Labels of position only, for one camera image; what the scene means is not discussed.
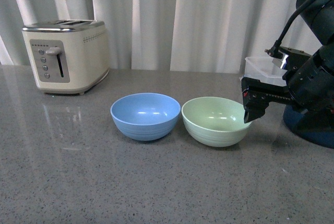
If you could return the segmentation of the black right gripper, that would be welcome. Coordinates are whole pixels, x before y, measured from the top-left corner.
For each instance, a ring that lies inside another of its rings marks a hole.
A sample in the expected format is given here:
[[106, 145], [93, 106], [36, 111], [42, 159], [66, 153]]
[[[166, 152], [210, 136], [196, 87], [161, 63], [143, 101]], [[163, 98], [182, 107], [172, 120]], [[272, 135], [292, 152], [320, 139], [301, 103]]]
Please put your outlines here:
[[270, 102], [288, 104], [297, 111], [333, 108], [333, 51], [317, 51], [297, 71], [284, 73], [286, 85], [242, 79], [244, 123], [262, 117]]

